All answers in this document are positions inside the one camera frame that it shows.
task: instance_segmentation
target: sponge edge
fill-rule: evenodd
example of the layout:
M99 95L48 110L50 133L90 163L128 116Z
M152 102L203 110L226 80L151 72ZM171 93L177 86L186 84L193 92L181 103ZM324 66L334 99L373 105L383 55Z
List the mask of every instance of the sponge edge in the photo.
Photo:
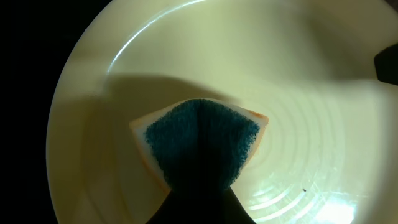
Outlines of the sponge edge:
M249 160L252 158L252 156L254 155L255 151L257 150L257 148L259 146L259 143L262 139L265 128L268 124L268 118L264 115L255 113L250 110L245 110L243 108L225 103L220 100L214 100L214 99L203 99L203 100L208 100L208 101L212 101L214 103L223 105L258 125L259 129L258 129L258 131L256 130L257 134L255 137L255 140L250 145L249 150L247 150L247 157L243 164L243 166L245 166L249 162ZM168 193L170 191L170 186L167 184L167 181L164 177L164 173L163 173L162 169L159 167L159 164L153 155L151 145L147 142L146 131L147 131L147 128L151 124L155 123L160 118L164 117L169 111L171 111L172 109L176 108L178 105L181 105L182 103L184 103L186 101L187 100L175 103L175 104L170 105L164 109L158 110L158 111L153 112L148 115L145 115L145 116L143 116L135 121L132 121L130 123L132 135L137 144L137 148L142 157L142 161L143 161L144 165L147 167L149 172L155 177L155 180L159 183L159 185L162 187L162 189L166 193Z

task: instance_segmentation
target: sponge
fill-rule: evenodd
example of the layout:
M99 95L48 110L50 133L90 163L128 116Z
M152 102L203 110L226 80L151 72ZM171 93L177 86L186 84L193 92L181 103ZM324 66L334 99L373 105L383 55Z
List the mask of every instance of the sponge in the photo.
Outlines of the sponge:
M182 101L130 123L160 186L216 195L236 180L268 124L264 115L212 99Z

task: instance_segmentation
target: scrub sponge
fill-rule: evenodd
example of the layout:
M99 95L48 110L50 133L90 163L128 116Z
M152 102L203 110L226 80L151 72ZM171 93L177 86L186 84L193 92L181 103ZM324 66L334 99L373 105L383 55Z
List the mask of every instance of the scrub sponge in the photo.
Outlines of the scrub sponge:
M143 160L165 189L225 191L256 148L268 119L221 101L187 100L133 121Z

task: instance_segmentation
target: dark object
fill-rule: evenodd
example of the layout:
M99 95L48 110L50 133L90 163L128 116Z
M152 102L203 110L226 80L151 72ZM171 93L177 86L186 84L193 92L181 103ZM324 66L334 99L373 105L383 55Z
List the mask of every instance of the dark object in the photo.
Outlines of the dark object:
M183 198L171 191L156 214L147 222L255 224L231 188L213 198Z
M238 177L260 127L210 100L188 100L146 130L167 184L184 197L212 197Z
M384 49L374 58L377 79L398 85L398 44Z

